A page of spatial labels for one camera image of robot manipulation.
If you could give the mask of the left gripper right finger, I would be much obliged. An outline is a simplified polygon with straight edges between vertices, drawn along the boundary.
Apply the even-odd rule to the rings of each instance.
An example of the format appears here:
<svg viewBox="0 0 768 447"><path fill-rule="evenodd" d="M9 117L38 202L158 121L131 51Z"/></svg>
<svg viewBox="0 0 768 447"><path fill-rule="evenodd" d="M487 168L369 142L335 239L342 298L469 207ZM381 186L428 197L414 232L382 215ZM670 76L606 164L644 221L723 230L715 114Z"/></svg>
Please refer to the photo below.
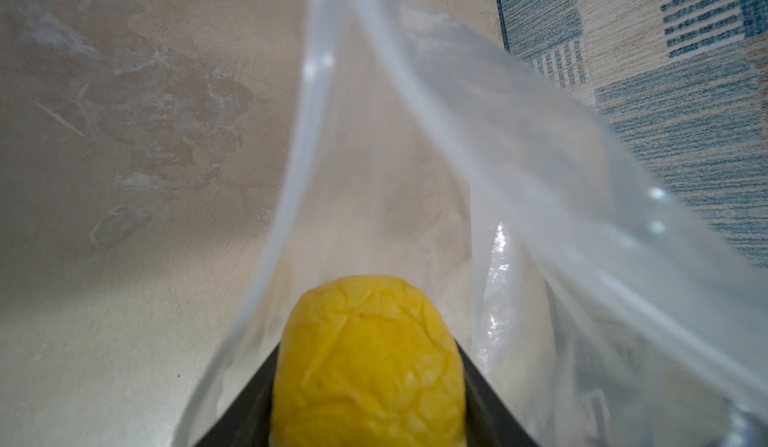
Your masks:
<svg viewBox="0 0 768 447"><path fill-rule="evenodd" d="M465 431L468 447L538 447L488 384L464 349Z"/></svg>

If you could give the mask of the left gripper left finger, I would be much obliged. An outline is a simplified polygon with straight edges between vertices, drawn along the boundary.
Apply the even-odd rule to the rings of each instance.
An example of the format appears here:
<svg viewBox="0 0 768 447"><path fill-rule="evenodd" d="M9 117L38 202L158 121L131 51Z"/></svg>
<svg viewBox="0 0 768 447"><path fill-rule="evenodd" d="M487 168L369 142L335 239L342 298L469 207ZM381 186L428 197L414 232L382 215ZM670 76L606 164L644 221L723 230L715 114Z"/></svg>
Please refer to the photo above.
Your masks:
<svg viewBox="0 0 768 447"><path fill-rule="evenodd" d="M279 347L280 344L277 344L223 416L194 446L270 445L272 395Z"/></svg>

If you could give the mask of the yellow lemon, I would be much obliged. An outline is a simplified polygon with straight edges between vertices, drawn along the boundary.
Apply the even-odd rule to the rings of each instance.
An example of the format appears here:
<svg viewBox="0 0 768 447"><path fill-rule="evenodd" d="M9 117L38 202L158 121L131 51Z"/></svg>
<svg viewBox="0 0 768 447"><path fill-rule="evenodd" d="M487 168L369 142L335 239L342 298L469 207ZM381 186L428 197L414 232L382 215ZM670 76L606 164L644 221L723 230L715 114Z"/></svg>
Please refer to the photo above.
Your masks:
<svg viewBox="0 0 768 447"><path fill-rule="evenodd" d="M419 289L349 276L304 293L283 330L272 446L464 446L458 346Z"/></svg>

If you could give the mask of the clear zip top bag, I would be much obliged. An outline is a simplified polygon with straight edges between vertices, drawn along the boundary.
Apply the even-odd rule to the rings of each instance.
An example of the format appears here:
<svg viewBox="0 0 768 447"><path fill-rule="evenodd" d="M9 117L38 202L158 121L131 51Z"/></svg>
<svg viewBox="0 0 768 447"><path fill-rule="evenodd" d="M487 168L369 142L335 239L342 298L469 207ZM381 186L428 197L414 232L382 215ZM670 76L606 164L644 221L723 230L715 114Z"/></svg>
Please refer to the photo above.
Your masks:
<svg viewBox="0 0 768 447"><path fill-rule="evenodd" d="M538 446L767 442L767 0L308 0L272 233L173 442L307 290L420 287Z"/></svg>

